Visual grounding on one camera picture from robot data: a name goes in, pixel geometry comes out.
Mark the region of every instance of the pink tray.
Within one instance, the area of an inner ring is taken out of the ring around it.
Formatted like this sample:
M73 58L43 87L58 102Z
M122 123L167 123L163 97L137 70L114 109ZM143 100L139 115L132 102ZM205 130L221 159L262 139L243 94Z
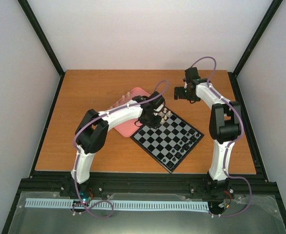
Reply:
M123 98L121 98L118 101L118 106L120 106L124 103L127 103L130 99L132 99L135 96L150 96L150 94L147 93L145 90L143 90L139 87L136 87L130 91L130 96L128 96L128 94L125 94L124 96L125 96L125 101L123 100ZM113 108L117 107L117 102L114 105L112 105L112 107ZM124 137L130 137L139 129L139 127L137 127L134 124L136 121L137 121L137 119L128 120L124 123L119 124L118 126L115 126L115 129Z

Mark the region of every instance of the brown tabletop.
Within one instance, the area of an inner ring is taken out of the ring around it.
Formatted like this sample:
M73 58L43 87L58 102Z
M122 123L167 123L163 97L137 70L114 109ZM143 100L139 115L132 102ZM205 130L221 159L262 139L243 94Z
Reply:
M201 78L211 71L201 70ZM164 94L166 105L205 136L187 155L174 173L206 173L212 162L213 140L209 134L210 109L203 102L190 104L174 100L175 86L183 86L182 70L67 70L36 165L37 171L70 171L76 150L72 140L78 125L89 109L107 110L122 95L134 87L152 93L155 85L167 79L169 89ZM227 71L216 71L212 84L226 98L234 99ZM96 154L93 172L145 172L167 171L130 138L115 129L108 132L104 147ZM232 150L229 172L255 174L246 137Z

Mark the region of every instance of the black frame bar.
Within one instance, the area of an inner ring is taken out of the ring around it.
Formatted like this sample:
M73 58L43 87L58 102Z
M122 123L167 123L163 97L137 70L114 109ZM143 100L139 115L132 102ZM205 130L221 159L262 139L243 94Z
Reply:
M250 120L248 118L248 113L240 92L240 88L237 82L237 77L245 65L247 59L252 53L257 42L261 38L263 32L267 28L269 22L277 11L283 0L273 0L266 14L264 15L260 25L258 26L256 32L254 33L250 43L248 44L245 52L240 58L235 70L233 72L228 72L229 80L232 85L232 89L237 101L241 103L242 119L246 129L246 135L248 144L250 147L251 155L253 158L254 166L256 169L255 175L242 175L247 178L252 187L253 194L261 195L274 195L281 212L285 227L286 227L286 210L280 196L277 184L275 182L269 182L263 161L256 143L256 139L251 127ZM22 179L17 190L16 196L14 198L11 211L7 217L5 226L2 233L6 234L9 231L11 225L16 205L18 203L20 193L26 191L40 192L60 192L61 195L69 195L75 197L72 194L72 179L69 172L37 172L35 171L35 166L40 154L42 144L46 135L48 125L50 123L52 113L57 101L59 91L61 89L62 82L64 80L65 72L63 71L51 45L49 44L36 16L34 15L27 0L19 0L21 7L23 8L27 18L29 19L32 27L34 28L37 36L39 37L42 45L44 46L46 52L48 53L53 65L55 66L58 74L60 75L60 80L57 86L57 91L55 93L53 103L42 133L42 137L39 143L39 147L35 156L33 166L31 168L29 178ZM190 198L199 198L204 201L211 201L209 197L191 193L190 190L195 185L204 185L203 179L206 174L127 174L127 173L90 173L90 181L95 192L95 196L102 197L103 199L106 195L113 193L173 193L185 195ZM244 181L234 180L231 182L232 189L236 194L248 194L248 187Z

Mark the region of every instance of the chessboard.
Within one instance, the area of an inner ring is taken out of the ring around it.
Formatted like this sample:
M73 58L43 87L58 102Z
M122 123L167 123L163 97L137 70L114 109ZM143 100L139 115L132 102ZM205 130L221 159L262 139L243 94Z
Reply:
M167 107L159 115L159 128L143 125L131 139L172 173L204 135Z

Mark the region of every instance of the gray wall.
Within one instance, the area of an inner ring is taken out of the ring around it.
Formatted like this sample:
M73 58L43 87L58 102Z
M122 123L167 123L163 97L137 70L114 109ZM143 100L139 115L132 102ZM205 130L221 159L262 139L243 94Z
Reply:
M17 0L0 0L0 232L29 176L58 79Z
M29 3L64 69L185 69L210 55L232 71L271 0Z
M286 1L238 77L270 180L286 207Z

